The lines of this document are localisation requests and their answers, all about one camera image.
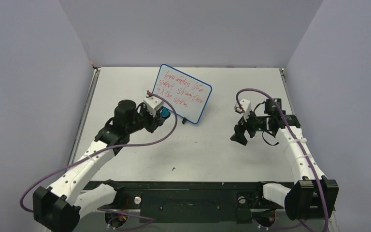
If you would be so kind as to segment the teal whiteboard eraser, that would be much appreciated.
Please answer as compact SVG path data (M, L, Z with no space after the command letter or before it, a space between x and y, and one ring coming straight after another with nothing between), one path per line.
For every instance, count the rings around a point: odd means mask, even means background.
M170 117L170 115L171 115L171 113L167 108L163 107L161 109L161 111L160 111L160 117L161 118L168 119Z

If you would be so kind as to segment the blue framed whiteboard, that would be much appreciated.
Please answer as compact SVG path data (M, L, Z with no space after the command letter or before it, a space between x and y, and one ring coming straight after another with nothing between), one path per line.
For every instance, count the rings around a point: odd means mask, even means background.
M198 124L212 86L167 64L159 68L153 93L166 99L177 114L193 124Z

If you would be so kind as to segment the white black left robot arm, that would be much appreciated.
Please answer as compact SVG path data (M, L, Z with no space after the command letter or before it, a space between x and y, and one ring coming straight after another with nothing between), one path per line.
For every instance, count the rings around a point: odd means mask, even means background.
M52 232L72 232L79 221L104 205L119 208L125 201L120 187L108 180L83 193L92 177L128 145L130 135L147 130L153 133L170 116L164 102L148 97L142 103L122 100L79 160L48 187L38 187L33 195L34 220Z

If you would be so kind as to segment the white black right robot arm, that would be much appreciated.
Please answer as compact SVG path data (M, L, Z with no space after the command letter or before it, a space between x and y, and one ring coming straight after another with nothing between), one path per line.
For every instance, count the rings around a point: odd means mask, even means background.
M247 132L254 137L257 132L267 132L281 146L294 177L294 186L265 184L253 193L259 206L273 202L285 209L290 220L330 218L339 193L336 180L328 179L312 157L301 125L295 115L281 115L277 107L281 99L264 102L265 115L257 116L249 100L242 99L234 110L242 115L234 127L231 140L247 145Z

